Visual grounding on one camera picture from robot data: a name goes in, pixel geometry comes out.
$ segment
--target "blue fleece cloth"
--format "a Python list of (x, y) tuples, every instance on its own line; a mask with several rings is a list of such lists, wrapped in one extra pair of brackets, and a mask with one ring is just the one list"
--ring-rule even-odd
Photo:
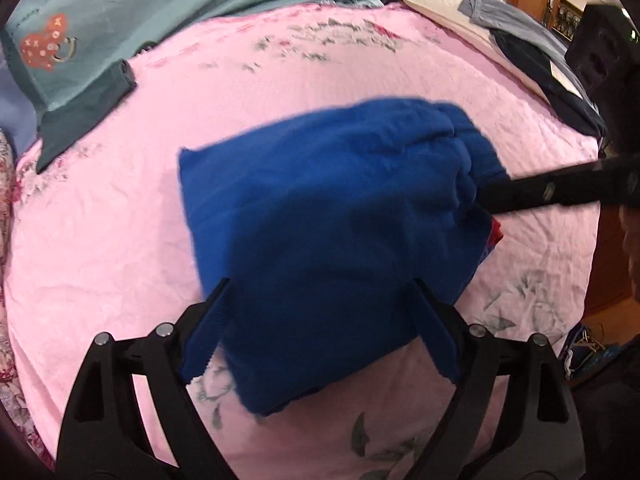
[(269, 415), (418, 334), (456, 381), (455, 345), (412, 280), (458, 299), (492, 227), (476, 187), (505, 176), (460, 108), (419, 99), (321, 110), (183, 150), (204, 296), (231, 279), (187, 342), (183, 381), (221, 344), (242, 403)]

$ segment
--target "wooden floor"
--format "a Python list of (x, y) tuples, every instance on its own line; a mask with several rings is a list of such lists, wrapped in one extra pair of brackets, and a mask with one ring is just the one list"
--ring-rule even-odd
[(602, 344), (624, 344), (640, 334), (640, 304), (633, 298), (595, 312), (584, 318), (591, 335)]

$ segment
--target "screw head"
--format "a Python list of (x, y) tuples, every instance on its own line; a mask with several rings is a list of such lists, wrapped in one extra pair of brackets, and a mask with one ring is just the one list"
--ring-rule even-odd
[(544, 334), (534, 334), (532, 339), (533, 343), (537, 346), (546, 346), (549, 342)]
[(473, 324), (469, 327), (469, 333), (473, 337), (481, 338), (486, 335), (486, 328), (482, 325)]
[(554, 197), (555, 192), (556, 184), (554, 184), (553, 182), (549, 182), (545, 187), (545, 192), (542, 195), (542, 200), (544, 200), (545, 202), (549, 202)]
[(156, 327), (156, 333), (160, 337), (168, 337), (174, 333), (174, 326), (171, 323), (161, 323)]
[(94, 343), (98, 346), (106, 345), (110, 338), (111, 336), (108, 332), (100, 332), (96, 337), (94, 337)]

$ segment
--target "bed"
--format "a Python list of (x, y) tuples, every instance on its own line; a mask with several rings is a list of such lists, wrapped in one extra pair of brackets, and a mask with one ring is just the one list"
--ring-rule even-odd
[[(137, 337), (200, 299), (176, 178), (182, 147), (400, 95), (463, 107), (512, 176), (596, 159), (596, 140), (562, 124), (535, 83), (472, 27), (451, 25), (456, 1), (298, 4), (195, 23), (132, 58), (135, 92), (46, 171), (36, 172), (40, 142), (20, 158), (4, 272), (13, 354), (3, 348), (31, 413), (14, 422), (44, 460), (95, 334)], [(13, 181), (8, 164), (3, 175)], [(465, 320), (519, 340), (542, 332), (559, 350), (582, 317), (598, 212), (498, 218), (504, 239), (456, 305)], [(496, 383), (477, 451), (491, 441), (505, 386)], [(148, 390), (136, 389), (154, 451), (171, 462)], [(402, 478), (453, 391), (420, 341), (265, 419), (244, 410), (220, 352), (188, 389), (239, 478), (335, 480)]]

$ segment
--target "floral bedding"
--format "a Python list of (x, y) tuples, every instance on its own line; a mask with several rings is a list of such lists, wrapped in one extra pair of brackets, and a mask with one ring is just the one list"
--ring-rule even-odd
[[(20, 379), (51, 452), (95, 334), (139, 337), (201, 298), (177, 179), (182, 147), (399, 95), (461, 105), (514, 176), (597, 156), (594, 139), (561, 124), (509, 74), (397, 6), (209, 20), (131, 65), (138, 88), (102, 124), (40, 175), (39, 143), (18, 165), (4, 286)], [(598, 207), (499, 221), (505, 237), (456, 307), (500, 336), (542, 332), (559, 349), (582, 315)], [(476, 451), (492, 439), (504, 385)], [(154, 452), (171, 462), (148, 387), (136, 389)], [(250, 480), (402, 478), (452, 391), (419, 340), (265, 419), (243, 409), (221, 354), (188, 387), (210, 436)]]
[[(11, 223), (11, 203), (14, 193), (15, 168), (11, 147), (0, 130), (0, 272), (4, 273), (4, 264), (8, 253), (9, 228)], [(47, 465), (52, 466), (51, 455), (42, 443), (33, 419), (29, 414), (20, 380), (15, 369), (14, 351), (9, 343), (9, 334), (4, 307), (4, 290), (0, 285), (0, 402), (16, 428), (20, 431), (31, 449)]]

